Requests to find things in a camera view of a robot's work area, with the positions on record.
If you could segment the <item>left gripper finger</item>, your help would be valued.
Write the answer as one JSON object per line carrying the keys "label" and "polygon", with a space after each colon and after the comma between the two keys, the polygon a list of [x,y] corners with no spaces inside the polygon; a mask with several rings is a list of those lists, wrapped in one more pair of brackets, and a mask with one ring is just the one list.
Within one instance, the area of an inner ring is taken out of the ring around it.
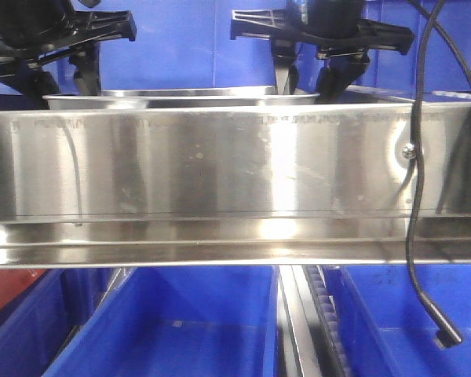
{"label": "left gripper finger", "polygon": [[0,60],[0,83],[23,94],[39,109],[49,108],[44,96],[60,93],[50,72],[21,59]]}
{"label": "left gripper finger", "polygon": [[100,94],[100,44],[88,42],[69,57],[75,67],[73,78],[81,95]]}

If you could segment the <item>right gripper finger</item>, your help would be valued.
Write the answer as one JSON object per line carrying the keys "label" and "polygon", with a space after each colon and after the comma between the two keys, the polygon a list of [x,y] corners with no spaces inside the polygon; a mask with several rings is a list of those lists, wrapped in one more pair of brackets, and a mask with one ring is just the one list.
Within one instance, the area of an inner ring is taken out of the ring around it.
{"label": "right gripper finger", "polygon": [[319,71],[316,80],[318,103],[334,103],[360,76],[370,64],[367,52],[332,57],[325,67]]}
{"label": "right gripper finger", "polygon": [[299,74],[295,65],[297,59],[296,43],[287,40],[271,41],[272,61],[276,77],[276,93],[294,94]]}

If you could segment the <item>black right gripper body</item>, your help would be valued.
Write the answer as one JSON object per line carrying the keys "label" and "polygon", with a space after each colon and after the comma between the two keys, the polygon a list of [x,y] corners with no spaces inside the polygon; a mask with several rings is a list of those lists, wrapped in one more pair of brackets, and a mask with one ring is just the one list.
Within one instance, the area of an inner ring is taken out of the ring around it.
{"label": "black right gripper body", "polygon": [[408,27],[362,17],[365,1],[287,1],[283,9],[233,10],[230,39],[259,38],[314,45],[327,57],[366,49],[406,55]]}

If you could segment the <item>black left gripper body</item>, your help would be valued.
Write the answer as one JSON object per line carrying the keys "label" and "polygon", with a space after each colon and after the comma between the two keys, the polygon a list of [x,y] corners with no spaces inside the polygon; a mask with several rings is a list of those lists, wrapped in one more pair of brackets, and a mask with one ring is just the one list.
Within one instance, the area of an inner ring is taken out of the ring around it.
{"label": "black left gripper body", "polygon": [[133,14],[98,11],[98,1],[0,1],[0,60],[43,66],[67,57],[76,67],[99,64],[101,42],[137,37]]}

